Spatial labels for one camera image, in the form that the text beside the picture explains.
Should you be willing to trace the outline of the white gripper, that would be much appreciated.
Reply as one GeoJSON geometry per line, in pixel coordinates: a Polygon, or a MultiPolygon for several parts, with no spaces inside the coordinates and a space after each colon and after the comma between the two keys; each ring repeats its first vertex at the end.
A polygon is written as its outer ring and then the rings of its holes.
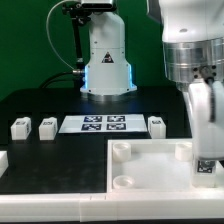
{"type": "Polygon", "coordinates": [[[194,157],[224,159],[224,85],[200,80],[189,85],[188,94],[194,157]]]}

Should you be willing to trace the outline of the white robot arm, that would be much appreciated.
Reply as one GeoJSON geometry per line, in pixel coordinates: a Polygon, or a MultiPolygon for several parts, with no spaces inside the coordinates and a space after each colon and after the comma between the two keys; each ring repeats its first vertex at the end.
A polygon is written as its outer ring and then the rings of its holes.
{"type": "MultiPolygon", "coordinates": [[[[193,156],[224,159],[224,0],[146,0],[147,15],[163,25],[166,77],[190,109],[193,156]]],[[[81,0],[91,12],[90,52],[83,93],[97,97],[134,91],[125,59],[124,23],[114,0],[81,0]]]]}

